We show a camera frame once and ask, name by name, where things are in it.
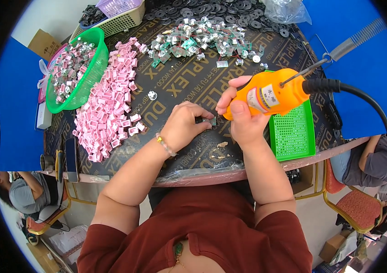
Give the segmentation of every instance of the blue panel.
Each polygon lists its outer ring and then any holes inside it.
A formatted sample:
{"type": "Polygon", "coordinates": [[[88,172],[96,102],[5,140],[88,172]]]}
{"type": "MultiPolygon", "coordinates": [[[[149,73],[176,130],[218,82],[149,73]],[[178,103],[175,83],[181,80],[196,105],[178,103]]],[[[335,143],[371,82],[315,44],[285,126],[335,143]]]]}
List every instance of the blue panel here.
{"type": "MultiPolygon", "coordinates": [[[[312,25],[299,24],[307,39],[318,34],[329,51],[379,18],[367,0],[305,0],[312,25]]],[[[320,59],[325,50],[316,38],[311,46],[320,59]]],[[[330,79],[339,79],[372,96],[387,115],[387,30],[360,45],[325,70],[330,79]]],[[[358,138],[386,132],[375,110],[354,95],[340,93],[334,100],[344,126],[344,138],[358,138]]]]}
{"type": "Polygon", "coordinates": [[[36,53],[13,38],[0,59],[0,171],[40,170],[43,132],[34,129],[42,78],[36,53]]]}

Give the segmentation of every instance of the pink plastic basket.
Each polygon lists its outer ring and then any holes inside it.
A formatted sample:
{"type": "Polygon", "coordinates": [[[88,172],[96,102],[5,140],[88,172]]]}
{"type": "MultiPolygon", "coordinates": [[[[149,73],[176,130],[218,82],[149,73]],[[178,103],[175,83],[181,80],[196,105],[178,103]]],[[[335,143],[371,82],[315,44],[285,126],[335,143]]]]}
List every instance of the pink plastic basket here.
{"type": "Polygon", "coordinates": [[[112,18],[118,14],[138,7],[142,0],[100,0],[96,6],[108,17],[112,18]]]}
{"type": "MultiPolygon", "coordinates": [[[[60,54],[63,53],[63,51],[65,51],[65,47],[67,45],[68,44],[65,43],[63,46],[61,46],[57,50],[57,52],[52,56],[51,60],[49,60],[48,66],[46,67],[48,69],[48,71],[50,71],[53,68],[55,60],[60,56],[60,54]]],[[[39,89],[38,101],[39,101],[40,104],[45,101],[45,95],[46,95],[46,86],[44,88],[42,87],[41,89],[39,89]]]]}

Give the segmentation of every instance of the black work table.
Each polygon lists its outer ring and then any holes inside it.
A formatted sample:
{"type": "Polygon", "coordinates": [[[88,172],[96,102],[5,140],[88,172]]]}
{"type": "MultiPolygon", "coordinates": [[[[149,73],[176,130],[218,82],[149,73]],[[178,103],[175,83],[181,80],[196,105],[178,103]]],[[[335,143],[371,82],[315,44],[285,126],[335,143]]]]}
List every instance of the black work table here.
{"type": "MultiPolygon", "coordinates": [[[[149,44],[156,35],[175,25],[161,25],[158,19],[144,21],[142,24],[127,33],[118,33],[107,37],[105,43],[110,51],[118,41],[127,42],[130,37],[136,36],[140,43],[149,44]]],[[[247,30],[246,40],[252,42],[253,50],[259,46],[265,47],[262,63],[269,65],[269,70],[293,68],[301,71],[312,64],[307,52],[299,49],[295,41],[283,38],[278,33],[261,33],[247,30]]],[[[244,65],[236,66],[236,58],[225,57],[229,67],[217,68],[219,55],[216,49],[207,49],[206,58],[197,61],[196,56],[186,58],[171,57],[165,64],[151,66],[153,60],[142,53],[138,53],[135,83],[138,89],[131,93],[131,112],[142,116],[142,123],[148,127],[144,133],[134,135],[122,141],[122,146],[115,148],[111,156],[101,163],[87,160],[87,152],[82,146],[78,148],[79,172],[91,175],[110,175],[136,153],[145,143],[155,137],[169,117],[172,108],[183,101],[197,103],[217,115],[216,103],[222,92],[228,87],[228,81],[241,75],[254,75],[260,72],[259,64],[248,58],[244,65]],[[154,90],[158,94],[155,101],[149,100],[147,93],[154,90]]],[[[323,77],[323,73],[312,74],[308,78],[323,77]]],[[[325,105],[329,101],[327,94],[317,94],[310,98],[315,125],[316,146],[323,151],[344,143],[336,140],[333,128],[327,120],[325,105]]],[[[53,115],[52,126],[46,130],[45,152],[55,154],[55,150],[64,149],[66,139],[73,138],[72,130],[76,111],[62,111],[53,115]]],[[[269,127],[265,131],[265,138],[269,139],[269,127]]],[[[159,179],[177,180],[180,177],[223,174],[225,172],[243,168],[242,152],[230,135],[230,122],[223,117],[217,117],[217,125],[198,135],[190,145],[179,151],[173,159],[165,162],[159,179]]]]}

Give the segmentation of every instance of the bracelet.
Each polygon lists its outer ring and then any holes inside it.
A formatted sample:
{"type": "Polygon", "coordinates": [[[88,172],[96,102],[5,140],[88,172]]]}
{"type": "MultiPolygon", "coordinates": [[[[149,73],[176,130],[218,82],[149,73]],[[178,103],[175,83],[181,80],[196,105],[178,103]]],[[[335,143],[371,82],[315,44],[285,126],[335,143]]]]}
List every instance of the bracelet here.
{"type": "Polygon", "coordinates": [[[177,155],[177,153],[172,152],[171,149],[168,148],[168,145],[166,145],[166,143],[163,141],[163,139],[159,133],[156,133],[156,138],[157,138],[157,142],[163,145],[163,147],[165,148],[165,151],[167,151],[169,153],[169,155],[171,155],[171,156],[177,155]]]}

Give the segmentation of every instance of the red shirt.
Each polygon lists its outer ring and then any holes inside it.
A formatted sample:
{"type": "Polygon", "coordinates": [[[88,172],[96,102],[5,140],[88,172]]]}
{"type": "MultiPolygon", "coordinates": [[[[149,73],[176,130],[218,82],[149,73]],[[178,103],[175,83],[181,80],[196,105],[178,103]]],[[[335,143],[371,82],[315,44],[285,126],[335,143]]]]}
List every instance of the red shirt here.
{"type": "Polygon", "coordinates": [[[174,189],[129,235],[91,225],[78,271],[155,273],[175,265],[173,245],[186,238],[192,254],[214,260],[226,273],[311,272],[296,215],[278,211],[254,226],[253,208],[226,184],[174,189]]]}

